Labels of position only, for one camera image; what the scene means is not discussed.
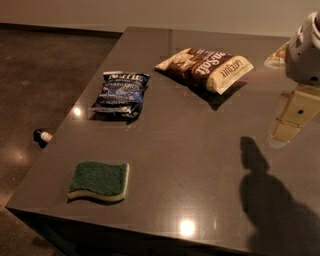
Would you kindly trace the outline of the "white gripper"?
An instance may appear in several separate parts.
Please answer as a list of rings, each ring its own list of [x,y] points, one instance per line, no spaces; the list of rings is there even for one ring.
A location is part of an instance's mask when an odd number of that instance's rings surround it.
[[[315,87],[320,85],[320,12],[311,13],[289,43],[272,53],[264,65],[285,67],[287,77],[300,83],[292,92],[281,95],[282,108],[269,135],[269,145],[279,149],[320,112],[320,88]]]

